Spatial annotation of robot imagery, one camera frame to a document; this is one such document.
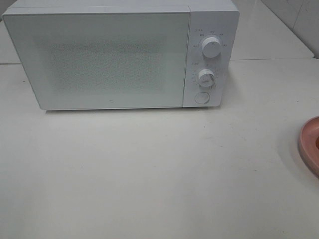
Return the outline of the round white door button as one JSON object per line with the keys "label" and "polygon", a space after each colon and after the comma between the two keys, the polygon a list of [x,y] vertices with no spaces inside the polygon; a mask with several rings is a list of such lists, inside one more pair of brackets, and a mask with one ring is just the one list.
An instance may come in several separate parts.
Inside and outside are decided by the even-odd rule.
{"label": "round white door button", "polygon": [[195,102],[198,104],[206,104],[210,100],[210,95],[207,92],[200,92],[195,96]]}

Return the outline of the pink plastic plate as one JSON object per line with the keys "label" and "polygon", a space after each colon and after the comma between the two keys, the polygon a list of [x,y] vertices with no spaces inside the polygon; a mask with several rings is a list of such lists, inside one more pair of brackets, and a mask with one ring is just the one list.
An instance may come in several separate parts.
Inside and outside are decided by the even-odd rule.
{"label": "pink plastic plate", "polygon": [[319,117],[308,120],[299,135],[299,153],[308,169],[319,177]]}

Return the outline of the upper white microwave knob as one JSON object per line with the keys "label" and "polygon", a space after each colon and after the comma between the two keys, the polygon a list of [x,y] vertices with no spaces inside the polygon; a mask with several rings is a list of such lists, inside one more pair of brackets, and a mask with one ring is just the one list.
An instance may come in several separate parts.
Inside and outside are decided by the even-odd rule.
{"label": "upper white microwave knob", "polygon": [[207,58],[217,57],[222,48],[222,41],[219,37],[213,35],[205,38],[201,44],[202,53]]}

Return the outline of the white microwave oven body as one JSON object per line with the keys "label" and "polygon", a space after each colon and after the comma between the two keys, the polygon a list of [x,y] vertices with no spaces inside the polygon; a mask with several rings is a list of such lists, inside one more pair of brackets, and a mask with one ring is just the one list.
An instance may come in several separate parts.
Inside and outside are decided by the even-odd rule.
{"label": "white microwave oven body", "polygon": [[[18,0],[3,13],[2,19],[4,21],[6,15],[154,13],[189,14],[183,101],[176,108],[219,106],[240,16],[230,0]],[[222,41],[221,52],[215,58],[207,58],[201,44],[213,35]],[[198,84],[198,73],[203,69],[213,71],[215,83],[212,87]],[[209,93],[208,103],[195,102],[200,92]]]}

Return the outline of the white microwave knob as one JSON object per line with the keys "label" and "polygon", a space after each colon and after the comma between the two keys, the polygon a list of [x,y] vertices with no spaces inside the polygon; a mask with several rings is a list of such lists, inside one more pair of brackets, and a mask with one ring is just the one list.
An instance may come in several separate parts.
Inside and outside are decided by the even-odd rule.
{"label": "white microwave knob", "polygon": [[205,38],[201,44],[202,53],[207,58],[217,57],[222,48],[222,41],[219,37],[213,35]]}
{"label": "white microwave knob", "polygon": [[212,70],[203,69],[198,73],[198,84],[201,87],[209,88],[215,83],[215,75]]}

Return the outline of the lower white microwave knob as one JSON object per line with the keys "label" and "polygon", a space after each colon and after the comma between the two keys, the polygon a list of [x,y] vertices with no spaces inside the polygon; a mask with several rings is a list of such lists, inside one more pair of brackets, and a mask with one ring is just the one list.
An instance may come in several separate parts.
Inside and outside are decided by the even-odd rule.
{"label": "lower white microwave knob", "polygon": [[198,84],[201,87],[209,88],[215,83],[215,75],[212,70],[203,69],[198,73]]}

